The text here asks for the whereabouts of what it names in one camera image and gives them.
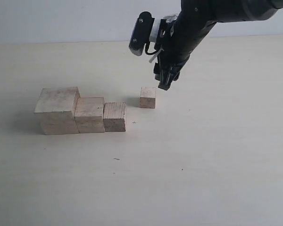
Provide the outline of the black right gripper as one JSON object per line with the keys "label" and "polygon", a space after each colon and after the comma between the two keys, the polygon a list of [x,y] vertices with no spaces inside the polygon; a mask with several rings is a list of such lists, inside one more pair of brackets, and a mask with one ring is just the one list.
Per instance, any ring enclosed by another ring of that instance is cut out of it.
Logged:
{"label": "black right gripper", "polygon": [[190,54],[214,25],[213,14],[178,14],[160,19],[155,48],[161,52],[153,69],[159,89],[168,90],[178,80]]}

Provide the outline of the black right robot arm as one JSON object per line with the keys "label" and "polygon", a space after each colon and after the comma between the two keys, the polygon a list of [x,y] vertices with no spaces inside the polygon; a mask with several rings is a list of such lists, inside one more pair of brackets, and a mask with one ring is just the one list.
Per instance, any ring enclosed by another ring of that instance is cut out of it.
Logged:
{"label": "black right robot arm", "polygon": [[217,23],[265,21],[283,8],[283,0],[183,0],[178,15],[161,21],[154,66],[158,88],[178,80],[192,51]]}

